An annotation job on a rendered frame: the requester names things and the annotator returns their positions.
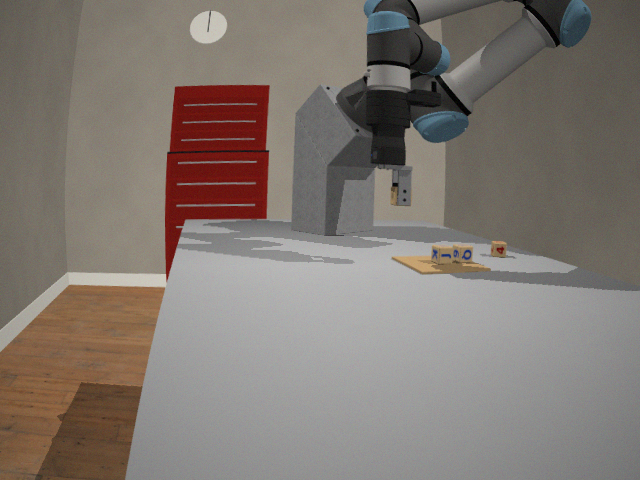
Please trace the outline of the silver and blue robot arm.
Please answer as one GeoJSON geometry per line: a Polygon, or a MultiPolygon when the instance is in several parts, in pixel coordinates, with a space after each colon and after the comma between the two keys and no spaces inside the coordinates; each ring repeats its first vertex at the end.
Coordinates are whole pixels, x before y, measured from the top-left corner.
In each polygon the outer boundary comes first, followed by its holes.
{"type": "MultiPolygon", "coordinates": [[[[582,0],[514,0],[525,5],[521,19],[453,71],[444,73],[450,65],[449,51],[419,25],[498,1],[501,0],[365,2],[363,11],[369,17],[367,67],[380,64],[408,68],[410,91],[432,91],[431,82],[437,82],[441,106],[410,106],[410,121],[426,141],[440,143],[462,134],[469,125],[467,116],[473,112],[475,101],[545,47],[576,45],[591,23],[591,11],[582,0]]],[[[363,76],[344,87],[337,101],[352,121],[372,133],[371,126],[366,125],[369,90],[367,77],[363,76]]]]}

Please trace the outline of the tan wooden letter block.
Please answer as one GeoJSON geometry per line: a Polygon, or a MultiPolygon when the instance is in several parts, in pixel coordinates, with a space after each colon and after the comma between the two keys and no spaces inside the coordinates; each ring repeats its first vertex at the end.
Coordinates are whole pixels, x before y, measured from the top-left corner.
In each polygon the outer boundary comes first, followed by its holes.
{"type": "MultiPolygon", "coordinates": [[[[394,186],[391,187],[390,203],[395,206],[403,206],[403,205],[397,205],[397,187],[394,187],[394,186]]],[[[412,188],[411,188],[411,206],[412,206],[412,188]]]]}
{"type": "Polygon", "coordinates": [[[471,263],[473,246],[466,244],[453,244],[453,259],[458,263],[471,263]]]}
{"type": "Polygon", "coordinates": [[[491,255],[493,257],[506,257],[507,244],[503,241],[491,242],[491,255]]]}
{"type": "Polygon", "coordinates": [[[448,245],[432,245],[431,261],[437,264],[451,264],[453,247],[448,245]]]}

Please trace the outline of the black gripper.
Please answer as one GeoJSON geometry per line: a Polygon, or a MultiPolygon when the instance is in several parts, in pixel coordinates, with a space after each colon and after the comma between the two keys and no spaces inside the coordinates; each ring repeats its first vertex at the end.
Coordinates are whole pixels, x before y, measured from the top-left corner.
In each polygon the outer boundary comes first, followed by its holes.
{"type": "Polygon", "coordinates": [[[405,129],[410,128],[410,103],[420,107],[441,106],[441,94],[436,93],[435,81],[431,82],[432,91],[410,91],[410,70],[401,66],[371,65],[363,75],[368,77],[370,89],[366,97],[366,125],[372,126],[371,163],[378,164],[378,169],[392,169],[397,205],[411,206],[413,167],[405,166],[404,140],[405,129]]]}

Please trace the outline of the tan flat mat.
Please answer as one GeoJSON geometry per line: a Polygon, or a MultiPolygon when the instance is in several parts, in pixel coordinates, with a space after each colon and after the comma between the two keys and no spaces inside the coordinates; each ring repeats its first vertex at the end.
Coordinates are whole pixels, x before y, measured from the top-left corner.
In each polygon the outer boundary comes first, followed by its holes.
{"type": "Polygon", "coordinates": [[[437,264],[431,261],[431,256],[394,256],[393,260],[415,270],[420,274],[443,274],[491,271],[490,268],[475,262],[451,264],[437,264]]]}

